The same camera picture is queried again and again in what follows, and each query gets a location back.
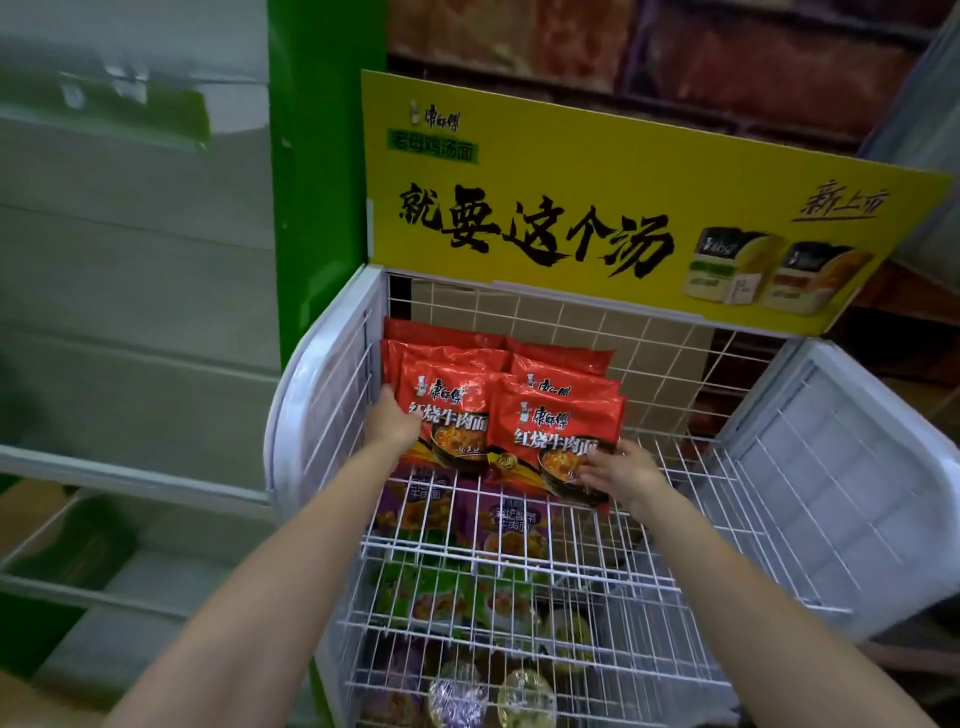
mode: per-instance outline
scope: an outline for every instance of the person's right arm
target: person's right arm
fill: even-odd
[[[761,728],[933,728],[879,667],[735,551],[636,443],[581,469],[652,533],[720,667]]]

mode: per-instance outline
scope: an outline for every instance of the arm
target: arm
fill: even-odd
[[[364,447],[207,600],[107,728],[285,725],[383,482],[420,424],[384,387]]]
[[[934,723],[879,667],[735,551],[627,441],[582,468],[650,529],[701,633],[758,726],[863,728]]]

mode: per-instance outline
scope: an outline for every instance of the green pillar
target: green pillar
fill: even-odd
[[[366,257],[360,69],[386,68],[385,0],[269,0],[276,292],[284,364]]]

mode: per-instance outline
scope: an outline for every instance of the person's left hand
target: person's left hand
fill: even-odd
[[[394,388],[384,384],[380,397],[367,414],[367,444],[383,443],[400,456],[420,434],[423,416],[418,412],[407,414],[394,399]]]

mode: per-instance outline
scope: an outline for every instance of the yellow advertising board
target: yellow advertising board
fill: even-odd
[[[363,74],[372,262],[823,332],[950,177]]]

